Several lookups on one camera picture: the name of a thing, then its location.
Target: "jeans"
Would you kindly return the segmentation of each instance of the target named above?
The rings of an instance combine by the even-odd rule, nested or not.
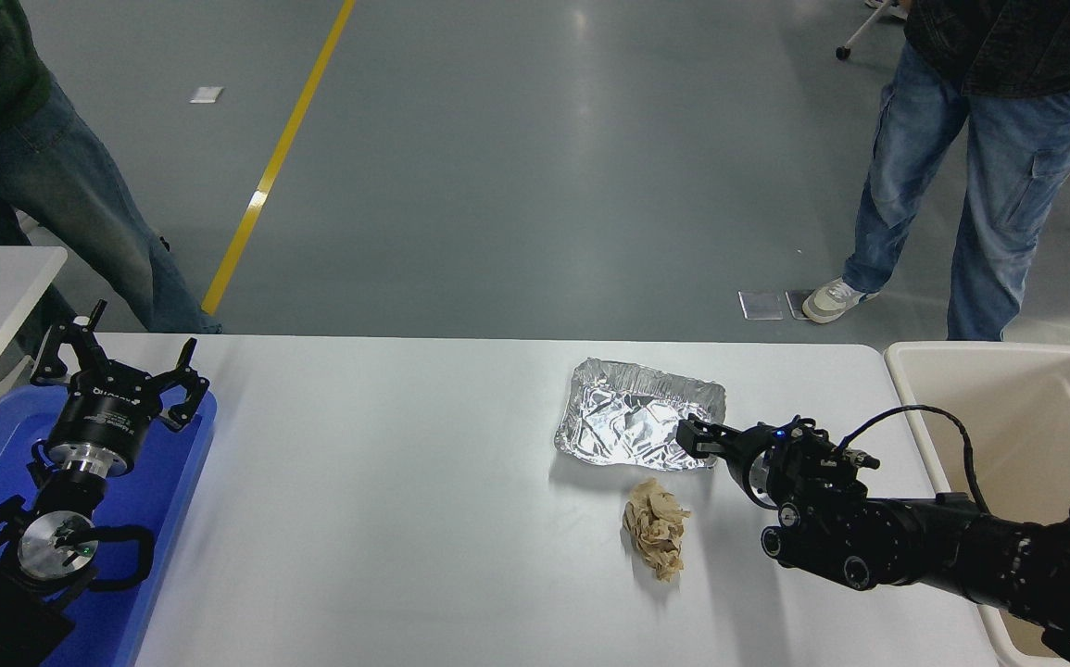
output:
[[[42,108],[0,133],[0,245],[28,244],[15,209],[33,216],[106,278],[147,330],[220,333],[221,325],[201,312],[171,254],[143,223],[110,153],[56,79]],[[48,325],[72,317],[73,309],[49,288],[19,343],[35,351]]]
[[[881,113],[843,278],[877,292],[893,275],[926,187],[969,119],[967,191],[950,262],[947,337],[999,340],[1021,313],[1050,207],[1070,172],[1070,93],[963,96],[904,46]]]

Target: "yellow floor line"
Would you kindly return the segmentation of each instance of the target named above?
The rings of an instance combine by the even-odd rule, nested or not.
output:
[[[279,169],[284,168],[284,161],[288,156],[288,151],[292,149],[292,142],[296,139],[296,132],[301,130],[305,113],[308,113],[308,106],[311,105],[316,87],[320,85],[320,79],[324,76],[324,67],[327,66],[327,61],[336,47],[336,41],[341,37],[345,25],[349,21],[349,13],[353,11],[353,4],[356,4],[356,0],[345,0],[345,4],[341,5],[341,12],[336,16],[336,21],[333,22],[333,30],[327,34],[320,56],[316,57],[316,63],[308,75],[305,89],[302,90],[301,97],[296,100],[296,108],[292,110],[292,118],[288,119],[288,125],[284,127],[284,134],[279,136],[279,143],[275,145],[275,152],[272,152],[272,160],[263,169],[263,178],[259,179],[259,186],[251,195],[250,202],[246,204],[246,213],[242,216],[239,230],[230,240],[230,248],[226,249],[221,264],[217,268],[217,273],[213,275],[210,290],[204,293],[201,308],[210,315],[217,312],[217,304],[220,303],[221,295],[225,294],[226,287],[229,286],[230,278],[233,277],[234,269],[239,266],[243,249],[246,248],[246,241],[250,240],[250,234],[255,231],[255,224],[259,222],[259,215],[263,212],[263,203],[266,202],[268,195],[272,193],[275,179],[279,177]]]

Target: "white sneaker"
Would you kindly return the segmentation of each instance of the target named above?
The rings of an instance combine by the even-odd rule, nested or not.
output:
[[[815,324],[826,324],[839,320],[839,316],[847,313],[865,301],[872,299],[878,292],[857,292],[843,278],[835,278],[831,283],[820,287],[802,301],[802,313]]]
[[[868,4],[869,7],[872,9],[877,9],[882,3],[885,2],[886,0],[865,0],[865,4]],[[906,12],[906,9],[902,7],[901,4],[893,4],[891,5],[891,7],[889,7],[889,16],[898,18],[898,20],[903,21],[906,20],[906,18],[908,18],[908,12]]]

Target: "trash bin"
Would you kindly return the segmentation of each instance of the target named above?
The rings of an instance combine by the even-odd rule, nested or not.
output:
[[[1000,519],[1052,524],[1070,506],[1070,347],[1018,343],[896,343],[885,352],[898,396],[946,409],[966,426],[976,479]],[[908,412],[936,491],[967,490],[963,440],[941,415]],[[1013,667],[1069,663],[1041,630],[980,608],[992,646]]]

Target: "crumpled aluminum foil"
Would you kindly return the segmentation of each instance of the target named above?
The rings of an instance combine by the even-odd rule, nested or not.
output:
[[[635,363],[588,359],[571,375],[555,448],[594,465],[654,470],[712,468],[674,442],[681,419],[724,422],[724,388]]]

